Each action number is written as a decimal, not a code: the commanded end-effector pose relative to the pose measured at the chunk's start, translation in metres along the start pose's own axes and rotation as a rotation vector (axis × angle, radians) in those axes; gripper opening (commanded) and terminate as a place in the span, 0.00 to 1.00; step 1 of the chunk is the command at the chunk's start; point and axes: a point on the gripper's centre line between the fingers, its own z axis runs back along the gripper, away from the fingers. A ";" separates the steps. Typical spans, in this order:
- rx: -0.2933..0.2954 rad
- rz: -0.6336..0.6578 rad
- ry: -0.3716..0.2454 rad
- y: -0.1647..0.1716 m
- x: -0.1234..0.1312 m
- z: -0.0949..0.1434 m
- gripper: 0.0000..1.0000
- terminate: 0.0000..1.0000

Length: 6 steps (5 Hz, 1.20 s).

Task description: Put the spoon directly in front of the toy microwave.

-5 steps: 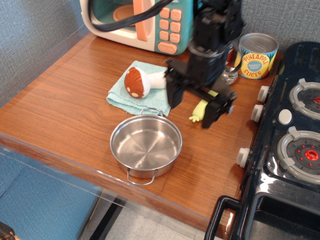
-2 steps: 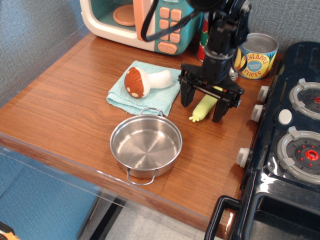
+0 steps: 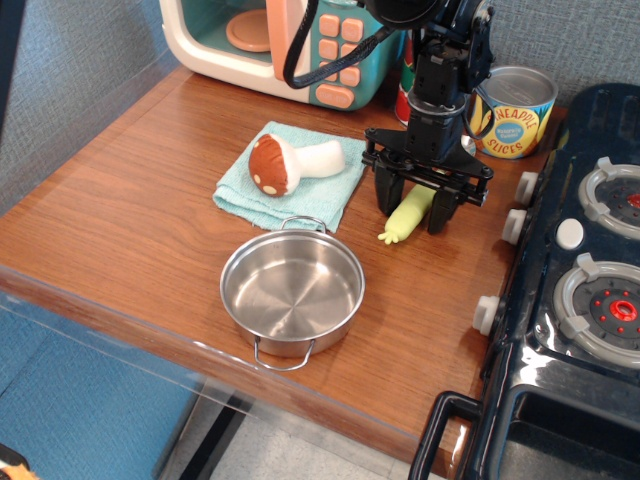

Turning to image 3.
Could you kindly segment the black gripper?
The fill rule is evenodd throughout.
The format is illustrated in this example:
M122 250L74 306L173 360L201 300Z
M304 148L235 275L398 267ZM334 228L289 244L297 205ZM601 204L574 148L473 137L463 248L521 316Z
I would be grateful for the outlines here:
M363 163L374 171L377 205L390 216L402 199L404 182L430 187L434 196L428 232L440 233L458 205L484 204L493 170L462 145L466 97L451 106L409 99L410 118L404 130L365 131Z

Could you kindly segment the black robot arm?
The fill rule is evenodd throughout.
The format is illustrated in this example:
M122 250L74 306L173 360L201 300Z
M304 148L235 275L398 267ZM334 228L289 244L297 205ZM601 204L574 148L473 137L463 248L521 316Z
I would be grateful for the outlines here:
M383 26L412 38L414 80L404 130L369 128L363 161L372 167L379 209L391 214L405 181L435 192L428 230L437 234L458 206L480 206L493 176L468 153L462 136L468 101L490 75L494 56L490 30L494 9L487 1L368 1Z

